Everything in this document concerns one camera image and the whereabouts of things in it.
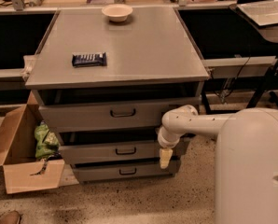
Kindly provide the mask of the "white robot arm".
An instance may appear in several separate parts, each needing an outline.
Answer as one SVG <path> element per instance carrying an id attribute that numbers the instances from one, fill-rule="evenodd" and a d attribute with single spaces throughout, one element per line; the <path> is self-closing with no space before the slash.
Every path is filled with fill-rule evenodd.
<path id="1" fill-rule="evenodd" d="M 200 115 L 184 105 L 166 112 L 158 131 L 162 169 L 187 133 L 216 140 L 215 224 L 278 224 L 278 110 Z"/>

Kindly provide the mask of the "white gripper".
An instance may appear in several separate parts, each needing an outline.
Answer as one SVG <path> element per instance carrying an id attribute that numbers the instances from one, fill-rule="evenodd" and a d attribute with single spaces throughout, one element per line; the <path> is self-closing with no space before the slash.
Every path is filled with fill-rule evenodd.
<path id="1" fill-rule="evenodd" d="M 170 159 L 173 156 L 174 148 L 180 140 L 180 135 L 174 131 L 166 128 L 165 126 L 160 126 L 158 131 L 158 142 L 160 144 L 160 168 L 166 169 L 170 163 Z"/>

